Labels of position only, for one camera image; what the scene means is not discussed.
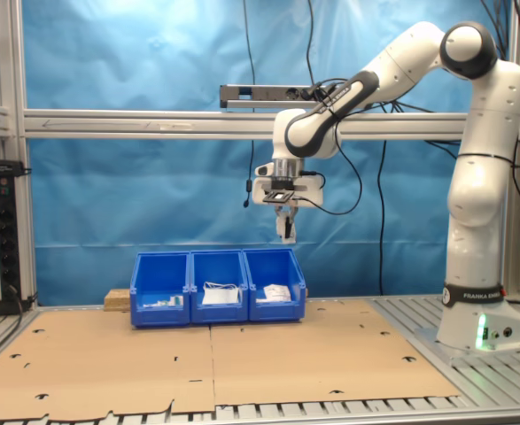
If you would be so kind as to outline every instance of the blue bin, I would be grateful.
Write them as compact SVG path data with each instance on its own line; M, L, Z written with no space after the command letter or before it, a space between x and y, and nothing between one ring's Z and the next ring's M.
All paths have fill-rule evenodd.
M140 252L129 288L132 325L182 326L190 323L190 254L188 252ZM162 305L182 296L182 305Z
M234 283L236 304L203 305L205 282ZM194 251L190 254L190 315L193 323L248 320L248 281L241 251Z
M305 278L291 249L244 250L250 287L250 321L298 321L305 317ZM258 303L268 285L286 285L291 301Z

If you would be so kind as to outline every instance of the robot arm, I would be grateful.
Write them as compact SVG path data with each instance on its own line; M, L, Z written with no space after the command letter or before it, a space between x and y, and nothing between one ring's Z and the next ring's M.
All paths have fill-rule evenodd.
M274 162L256 169L253 201L276 205L277 233L284 243L294 242L298 207L311 206L301 198L322 203L321 181L305 175L304 158L332 157L341 143L336 125L352 109L401 97L437 67L473 86L448 195L438 340L463 351L517 350L520 313L503 298L500 258L502 202L520 127L520 66L497 58L485 27L464 22L443 34L432 24L416 24L312 111L278 113Z
M330 158L338 152L342 137L336 125L351 110L399 98L438 67L473 81L472 108L476 108L476 99L487 98L488 92L493 90L492 83L476 82L491 73L496 62L503 63L497 59L493 38L477 23L463 22L446 34L428 22L413 25L312 111L291 109L277 114L273 163L256 169L253 202L274 205L278 235L284 243L294 243L294 216L298 207L313 206L298 198L322 204L320 178L305 175L304 158ZM505 83L508 76L499 73L496 80ZM487 101L480 107L485 109L486 104ZM520 113L520 102L513 109Z

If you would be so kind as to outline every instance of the cardboard floor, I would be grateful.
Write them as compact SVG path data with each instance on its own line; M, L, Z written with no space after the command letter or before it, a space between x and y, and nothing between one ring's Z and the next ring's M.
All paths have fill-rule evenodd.
M363 300L307 303L301 323L211 328L134 330L127 313L42 313L0 354L0 421L456 395Z

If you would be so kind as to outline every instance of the blue backdrop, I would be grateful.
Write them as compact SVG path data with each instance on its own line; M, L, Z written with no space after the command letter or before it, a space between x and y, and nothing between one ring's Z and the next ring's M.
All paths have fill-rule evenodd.
M491 28L468 0L314 0L316 80L349 77L419 20L447 30ZM219 86L251 83L241 0L24 0L30 108L219 110ZM258 84L308 84L307 0L248 0ZM464 112L470 84L436 71L404 100ZM269 162L257 142L254 164ZM344 217L303 209L295 252L311 296L377 293L382 144L348 142L360 206ZM247 141L32 140L39 300L101 303L129 285L139 251L278 245L272 208L242 207ZM309 160L326 174L325 206L358 194L340 157ZM392 141L382 175L387 294L440 292L454 160L421 141Z

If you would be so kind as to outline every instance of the metal table surface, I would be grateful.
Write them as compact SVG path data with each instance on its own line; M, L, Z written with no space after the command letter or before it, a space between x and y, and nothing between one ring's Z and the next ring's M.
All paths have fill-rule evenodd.
M321 403L282 403L272 405L216 406L213 413L136 414L114 416L85 425L143 425L160 423L520 423L520 353L491 359L467 360L465 366L450 367L415 339L419 328L438 326L442 312L440 297L368 297L367 299L414 347L460 391L450 398L398 398L351 400ZM92 309L91 307L49 307L27 313L20 330L43 311ZM17 317L0 317L0 338ZM62 425L39 421L7 421L2 425Z

